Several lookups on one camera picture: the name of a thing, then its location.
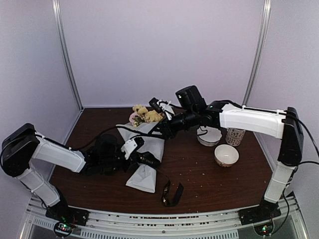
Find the white wrapping paper sheet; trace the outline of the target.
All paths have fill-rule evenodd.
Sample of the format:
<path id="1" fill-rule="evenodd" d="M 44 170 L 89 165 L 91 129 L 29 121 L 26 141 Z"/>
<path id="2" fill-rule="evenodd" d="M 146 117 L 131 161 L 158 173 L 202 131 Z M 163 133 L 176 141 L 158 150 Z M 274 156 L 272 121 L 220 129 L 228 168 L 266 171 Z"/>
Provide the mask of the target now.
<path id="1" fill-rule="evenodd" d="M 133 127 L 130 122 L 117 125 L 118 131 L 125 143 L 137 137 L 142 137 L 145 141 L 144 145 L 136 151 L 136 157 L 128 156 L 129 154 L 126 153 L 126 158 L 129 157 L 132 160 L 130 165 L 134 163 L 138 165 L 135 172 L 126 182 L 126 186 L 148 193 L 156 191 L 156 168 L 162 162 L 164 140 L 156 137 L 142 136 L 142 133 L 148 134 L 157 123 L 142 123 L 138 127 Z"/>

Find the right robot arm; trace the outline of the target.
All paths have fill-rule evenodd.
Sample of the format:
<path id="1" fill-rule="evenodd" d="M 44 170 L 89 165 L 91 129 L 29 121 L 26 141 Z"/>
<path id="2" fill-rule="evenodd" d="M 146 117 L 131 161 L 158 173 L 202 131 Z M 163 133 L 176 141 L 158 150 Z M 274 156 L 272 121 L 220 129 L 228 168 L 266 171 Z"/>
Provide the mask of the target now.
<path id="1" fill-rule="evenodd" d="M 236 128 L 266 134 L 281 140 L 277 166 L 270 183 L 265 190 L 261 205 L 256 208 L 259 219 L 267 219 L 274 211 L 284 189 L 292 178 L 294 171 L 302 162 L 305 124 L 299 119 L 297 110 L 265 110 L 241 106 L 230 100 L 213 101 L 210 104 L 200 94 L 195 85 L 176 92 L 181 113 L 171 111 L 169 102 L 152 98 L 149 105 L 157 113 L 166 117 L 157 125 L 164 139 L 174 138 L 180 130 L 193 126 L 212 128 Z"/>

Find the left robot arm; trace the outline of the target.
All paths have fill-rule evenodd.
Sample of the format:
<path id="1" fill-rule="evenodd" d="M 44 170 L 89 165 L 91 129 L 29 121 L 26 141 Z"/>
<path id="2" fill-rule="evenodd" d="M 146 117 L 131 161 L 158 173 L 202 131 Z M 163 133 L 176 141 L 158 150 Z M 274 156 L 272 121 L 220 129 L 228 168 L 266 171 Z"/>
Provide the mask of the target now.
<path id="1" fill-rule="evenodd" d="M 84 151 L 62 145 L 38 133 L 30 123 L 24 124 L 2 142 L 0 165 L 3 171 L 22 182 L 53 214 L 67 221 L 72 211 L 62 202 L 61 193 L 38 173 L 32 159 L 43 160 L 87 176 L 108 174 L 130 164 L 130 156 L 143 146 L 142 137 L 129 139 L 123 145 L 111 134 L 99 134 L 94 146 Z"/>

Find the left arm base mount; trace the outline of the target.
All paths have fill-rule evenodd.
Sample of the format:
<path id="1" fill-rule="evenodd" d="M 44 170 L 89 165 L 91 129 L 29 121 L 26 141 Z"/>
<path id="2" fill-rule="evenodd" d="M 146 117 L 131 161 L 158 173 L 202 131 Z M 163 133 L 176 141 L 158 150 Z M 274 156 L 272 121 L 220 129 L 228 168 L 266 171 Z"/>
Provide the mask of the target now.
<path id="1" fill-rule="evenodd" d="M 53 226 L 53 232 L 59 239 L 70 236 L 77 226 L 87 224 L 89 211 L 69 207 L 65 200 L 60 200 L 53 206 L 48 206 L 42 201 L 41 206 L 46 210 L 46 217 L 57 221 Z"/>

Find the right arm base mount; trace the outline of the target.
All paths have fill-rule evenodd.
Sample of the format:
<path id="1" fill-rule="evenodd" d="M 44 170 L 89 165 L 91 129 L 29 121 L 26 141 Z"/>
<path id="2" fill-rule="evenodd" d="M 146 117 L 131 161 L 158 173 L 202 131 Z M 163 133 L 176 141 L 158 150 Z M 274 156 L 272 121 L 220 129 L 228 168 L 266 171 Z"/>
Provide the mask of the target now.
<path id="1" fill-rule="evenodd" d="M 260 203 L 258 206 L 240 209 L 238 212 L 241 225 L 253 226 L 254 232 L 262 237 L 273 233 L 275 229 L 273 219 L 281 214 L 278 203 Z"/>

